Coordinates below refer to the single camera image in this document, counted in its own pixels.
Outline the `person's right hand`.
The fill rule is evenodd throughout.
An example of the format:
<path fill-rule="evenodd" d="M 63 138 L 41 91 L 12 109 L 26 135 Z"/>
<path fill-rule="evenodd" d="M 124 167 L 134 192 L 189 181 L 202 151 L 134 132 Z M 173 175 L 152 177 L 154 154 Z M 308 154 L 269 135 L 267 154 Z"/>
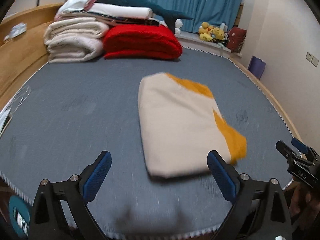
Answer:
<path fill-rule="evenodd" d="M 308 229 L 319 214 L 319 198 L 304 184 L 298 183 L 291 198 L 289 212 L 292 218 L 299 215 L 300 229 Z"/>

